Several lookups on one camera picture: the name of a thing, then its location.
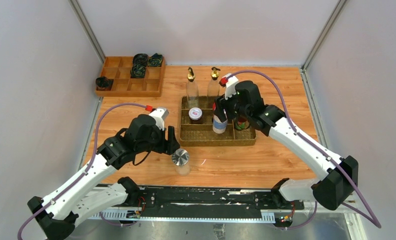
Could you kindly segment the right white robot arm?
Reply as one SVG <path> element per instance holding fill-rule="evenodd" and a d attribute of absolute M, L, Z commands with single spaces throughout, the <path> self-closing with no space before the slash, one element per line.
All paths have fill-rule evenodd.
<path fill-rule="evenodd" d="M 252 81 L 224 77 L 219 84 L 225 88 L 225 93 L 215 98 L 214 114 L 221 121 L 246 119 L 252 128 L 287 147 L 316 175 L 315 179 L 282 180 L 278 191 L 271 195 L 276 208 L 284 209 L 295 200 L 309 200 L 334 211 L 354 192 L 359 170 L 354 157 L 342 157 L 324 148 L 288 120 L 278 106 L 265 104 L 258 86 Z"/>

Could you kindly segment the white-lid sauce jar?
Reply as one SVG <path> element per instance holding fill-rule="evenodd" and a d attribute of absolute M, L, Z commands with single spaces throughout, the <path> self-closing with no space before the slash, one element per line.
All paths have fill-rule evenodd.
<path fill-rule="evenodd" d="M 199 107 L 192 107 L 188 111 L 188 117 L 191 124 L 202 124 L 203 122 L 203 111 Z"/>

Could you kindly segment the yellow-cap sauce bottle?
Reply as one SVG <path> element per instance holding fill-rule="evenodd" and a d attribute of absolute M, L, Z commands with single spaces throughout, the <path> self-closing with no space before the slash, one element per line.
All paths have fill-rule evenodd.
<path fill-rule="evenodd" d="M 234 128 L 238 131 L 247 130 L 250 127 L 250 123 L 244 117 L 237 117 L 234 122 Z"/>

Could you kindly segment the woven wicker divided tray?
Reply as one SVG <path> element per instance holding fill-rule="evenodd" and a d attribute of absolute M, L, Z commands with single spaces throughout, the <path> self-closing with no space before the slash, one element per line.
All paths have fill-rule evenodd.
<path fill-rule="evenodd" d="M 189 117 L 189 105 L 186 96 L 181 98 L 179 114 L 179 142 L 183 147 L 222 147 L 222 146 L 253 146 L 256 143 L 256 131 L 250 127 L 238 130 L 234 122 L 227 123 L 225 132 L 213 131 L 213 105 L 207 96 L 198 98 L 199 108 L 203 111 L 203 119 L 193 123 Z"/>

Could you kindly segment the brownish glass oil bottle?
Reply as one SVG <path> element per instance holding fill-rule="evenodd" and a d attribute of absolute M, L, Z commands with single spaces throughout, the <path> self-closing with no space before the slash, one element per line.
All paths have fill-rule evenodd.
<path fill-rule="evenodd" d="M 207 87 L 207 97 L 216 97 L 220 93 L 219 71 L 220 69 L 215 66 L 211 68 L 211 80 Z"/>

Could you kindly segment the silver-lid spice jar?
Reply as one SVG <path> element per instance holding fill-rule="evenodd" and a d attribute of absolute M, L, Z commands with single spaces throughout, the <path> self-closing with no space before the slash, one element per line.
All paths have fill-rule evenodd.
<path fill-rule="evenodd" d="M 216 115 L 212 118 L 212 130 L 216 134 L 223 134 L 226 131 L 228 121 L 221 121 Z"/>
<path fill-rule="evenodd" d="M 171 160 L 175 165 L 175 171 L 181 175 L 186 176 L 190 173 L 190 155 L 187 150 L 183 148 L 177 149 L 172 155 Z"/>

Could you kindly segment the clear oil bottle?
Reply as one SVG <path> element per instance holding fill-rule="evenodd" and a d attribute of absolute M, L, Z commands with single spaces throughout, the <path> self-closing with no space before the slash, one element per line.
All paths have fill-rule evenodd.
<path fill-rule="evenodd" d="M 199 88 L 196 82 L 196 76 L 192 67 L 188 67 L 186 83 L 186 97 L 187 104 L 189 108 L 198 108 L 199 107 Z"/>

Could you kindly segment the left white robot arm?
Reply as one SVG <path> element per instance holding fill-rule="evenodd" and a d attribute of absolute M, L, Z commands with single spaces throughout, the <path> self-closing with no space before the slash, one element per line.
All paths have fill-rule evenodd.
<path fill-rule="evenodd" d="M 137 154 L 155 152 L 171 155 L 180 148 L 175 128 L 165 127 L 169 112 L 163 107 L 135 117 L 128 128 L 122 128 L 97 148 L 96 154 L 62 186 L 45 197 L 32 197 L 27 205 L 49 240 L 64 240 L 89 217 L 115 205 L 135 206 L 140 188 L 130 177 L 100 193 L 87 194 L 107 176 Z"/>

